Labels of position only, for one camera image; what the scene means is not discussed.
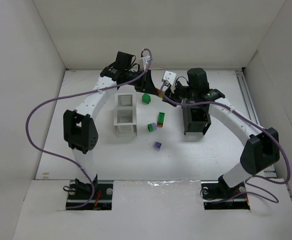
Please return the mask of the orange lego brick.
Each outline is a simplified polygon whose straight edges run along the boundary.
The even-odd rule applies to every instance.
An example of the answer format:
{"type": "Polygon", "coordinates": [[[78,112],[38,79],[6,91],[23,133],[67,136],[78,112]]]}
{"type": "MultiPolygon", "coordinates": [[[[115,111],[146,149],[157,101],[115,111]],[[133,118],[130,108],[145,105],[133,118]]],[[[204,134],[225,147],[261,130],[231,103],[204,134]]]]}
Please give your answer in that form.
{"type": "Polygon", "coordinates": [[[159,97],[159,98],[161,98],[161,95],[162,95],[162,92],[161,92],[161,90],[160,89],[156,89],[157,90],[157,96],[159,97]]]}

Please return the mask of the long green lego brick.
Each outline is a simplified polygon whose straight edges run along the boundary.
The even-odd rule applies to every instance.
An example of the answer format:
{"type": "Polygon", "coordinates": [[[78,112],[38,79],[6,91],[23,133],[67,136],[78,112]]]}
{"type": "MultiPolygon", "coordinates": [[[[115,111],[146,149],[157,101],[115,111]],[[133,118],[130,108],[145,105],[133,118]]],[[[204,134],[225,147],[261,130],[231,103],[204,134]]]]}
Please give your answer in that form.
{"type": "Polygon", "coordinates": [[[164,118],[165,118],[165,113],[164,112],[160,112],[159,115],[158,115],[157,123],[162,125],[164,123],[164,118]]]}

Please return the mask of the black two-cell container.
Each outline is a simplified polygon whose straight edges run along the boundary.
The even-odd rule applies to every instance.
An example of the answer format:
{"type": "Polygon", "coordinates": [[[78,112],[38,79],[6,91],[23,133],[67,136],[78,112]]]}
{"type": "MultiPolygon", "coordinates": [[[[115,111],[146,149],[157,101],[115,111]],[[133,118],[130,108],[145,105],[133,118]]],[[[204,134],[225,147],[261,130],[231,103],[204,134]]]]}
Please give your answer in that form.
{"type": "Polygon", "coordinates": [[[211,118],[208,110],[209,107],[182,107],[184,135],[187,133],[206,134],[211,125],[211,118]]]}

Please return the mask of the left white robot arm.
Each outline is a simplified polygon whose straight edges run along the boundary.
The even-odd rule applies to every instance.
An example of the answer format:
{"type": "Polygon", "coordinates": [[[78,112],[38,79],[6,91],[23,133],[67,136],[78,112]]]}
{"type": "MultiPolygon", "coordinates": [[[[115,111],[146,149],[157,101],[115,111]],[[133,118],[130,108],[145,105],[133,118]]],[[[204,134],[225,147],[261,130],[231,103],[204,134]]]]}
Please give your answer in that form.
{"type": "Polygon", "coordinates": [[[95,119],[104,104],[125,85],[133,86],[140,93],[158,95],[151,77],[152,54],[141,54],[137,60],[137,71],[132,70],[133,57],[132,54],[118,52],[115,61],[101,71],[96,85],[87,93],[84,101],[74,110],[67,110],[63,114],[64,140],[73,151],[74,163],[84,175],[78,185],[88,193],[93,193],[98,186],[92,150],[99,138],[95,119]]]}

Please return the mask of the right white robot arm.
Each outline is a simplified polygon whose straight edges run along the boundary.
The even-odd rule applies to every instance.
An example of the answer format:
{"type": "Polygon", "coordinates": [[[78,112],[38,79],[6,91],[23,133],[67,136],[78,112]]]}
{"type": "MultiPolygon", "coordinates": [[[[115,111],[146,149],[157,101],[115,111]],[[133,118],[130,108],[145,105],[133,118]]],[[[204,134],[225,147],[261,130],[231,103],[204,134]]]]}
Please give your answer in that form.
{"type": "Polygon", "coordinates": [[[176,73],[164,73],[160,88],[163,100],[173,106],[197,110],[201,118],[216,118],[240,140],[244,149],[239,162],[208,189],[214,198],[233,198],[240,184],[279,160],[278,132],[253,123],[238,112],[221,91],[210,88],[204,69],[192,68],[187,75],[187,84],[183,85],[176,73]]]}

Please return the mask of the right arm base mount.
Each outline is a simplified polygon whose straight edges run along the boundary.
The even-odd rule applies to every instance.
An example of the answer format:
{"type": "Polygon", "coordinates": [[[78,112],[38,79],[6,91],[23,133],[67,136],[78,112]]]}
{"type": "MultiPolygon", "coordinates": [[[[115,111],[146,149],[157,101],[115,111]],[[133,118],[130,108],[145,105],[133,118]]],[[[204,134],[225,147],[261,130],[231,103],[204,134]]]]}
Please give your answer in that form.
{"type": "Polygon", "coordinates": [[[228,188],[218,181],[201,181],[200,196],[205,210],[250,210],[245,192],[244,182],[228,188]]]}

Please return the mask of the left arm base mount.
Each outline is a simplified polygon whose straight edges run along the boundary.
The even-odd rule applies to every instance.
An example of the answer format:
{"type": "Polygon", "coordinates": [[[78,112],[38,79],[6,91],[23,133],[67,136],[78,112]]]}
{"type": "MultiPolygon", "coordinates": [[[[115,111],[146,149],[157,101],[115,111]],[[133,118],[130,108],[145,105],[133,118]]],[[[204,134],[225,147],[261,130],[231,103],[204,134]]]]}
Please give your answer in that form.
{"type": "Polygon", "coordinates": [[[63,187],[67,193],[66,210],[110,211],[112,209],[113,181],[93,181],[94,191],[88,183],[78,179],[63,187]]]}

